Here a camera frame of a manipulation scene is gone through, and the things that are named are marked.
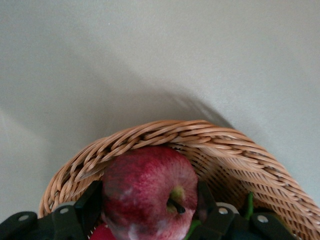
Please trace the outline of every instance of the gray surface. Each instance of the gray surface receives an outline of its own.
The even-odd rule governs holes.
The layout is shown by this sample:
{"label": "gray surface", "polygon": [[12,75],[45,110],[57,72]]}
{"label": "gray surface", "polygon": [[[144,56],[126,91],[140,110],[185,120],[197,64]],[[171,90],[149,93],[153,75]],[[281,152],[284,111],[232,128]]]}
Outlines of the gray surface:
{"label": "gray surface", "polygon": [[320,204],[319,1],[57,2],[0,3],[0,221],[90,142],[160,119],[244,132]]}

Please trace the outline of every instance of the apple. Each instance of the apple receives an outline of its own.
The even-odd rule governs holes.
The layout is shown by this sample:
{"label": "apple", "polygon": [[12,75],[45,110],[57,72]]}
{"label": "apple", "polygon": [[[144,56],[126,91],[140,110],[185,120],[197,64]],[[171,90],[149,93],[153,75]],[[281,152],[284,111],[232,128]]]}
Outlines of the apple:
{"label": "apple", "polygon": [[182,240],[197,208],[198,177],[167,146],[117,156],[102,177],[102,218],[117,240]]}
{"label": "apple", "polygon": [[90,240],[116,240],[106,224],[100,224],[92,233]]}

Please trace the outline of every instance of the apple stem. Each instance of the apple stem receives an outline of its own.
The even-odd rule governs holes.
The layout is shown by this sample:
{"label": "apple stem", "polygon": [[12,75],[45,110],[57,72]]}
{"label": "apple stem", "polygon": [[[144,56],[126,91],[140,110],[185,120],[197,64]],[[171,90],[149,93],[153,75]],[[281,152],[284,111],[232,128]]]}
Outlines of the apple stem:
{"label": "apple stem", "polygon": [[172,204],[176,208],[176,211],[179,214],[183,214],[186,211],[186,209],[183,206],[181,206],[179,203],[177,203],[175,200],[173,200],[170,197],[169,197],[169,199],[168,199],[166,204]]}

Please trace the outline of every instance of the wicker basket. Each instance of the wicker basket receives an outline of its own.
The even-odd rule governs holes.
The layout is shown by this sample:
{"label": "wicker basket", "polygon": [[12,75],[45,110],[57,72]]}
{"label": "wicker basket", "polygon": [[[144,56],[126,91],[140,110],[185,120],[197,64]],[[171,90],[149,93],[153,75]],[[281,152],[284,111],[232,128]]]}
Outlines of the wicker basket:
{"label": "wicker basket", "polygon": [[320,240],[320,209],[286,169],[241,132],[204,120],[155,121],[96,140],[54,175],[39,217],[76,201],[114,156],[148,145],[167,145],[185,155],[217,202],[240,208],[252,191],[256,207],[274,210],[303,240]]}

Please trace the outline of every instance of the silver screw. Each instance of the silver screw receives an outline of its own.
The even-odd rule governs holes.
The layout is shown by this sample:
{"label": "silver screw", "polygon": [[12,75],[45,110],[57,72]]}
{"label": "silver screw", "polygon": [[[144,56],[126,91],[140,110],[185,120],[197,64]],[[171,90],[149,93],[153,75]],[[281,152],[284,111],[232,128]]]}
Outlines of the silver screw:
{"label": "silver screw", "polygon": [[228,210],[226,208],[224,208],[224,207],[220,207],[219,208],[219,213],[225,215],[225,214],[228,214]]}
{"label": "silver screw", "polygon": [[69,209],[68,209],[67,207],[62,208],[62,209],[60,210],[60,213],[61,213],[61,214],[65,214],[65,213],[67,213],[67,212],[69,212]]}
{"label": "silver screw", "polygon": [[19,222],[22,222],[24,220],[27,220],[29,218],[29,215],[22,215],[21,217],[18,218]]}
{"label": "silver screw", "polygon": [[263,215],[259,215],[257,218],[260,223],[266,224],[267,222],[269,222],[268,218]]}

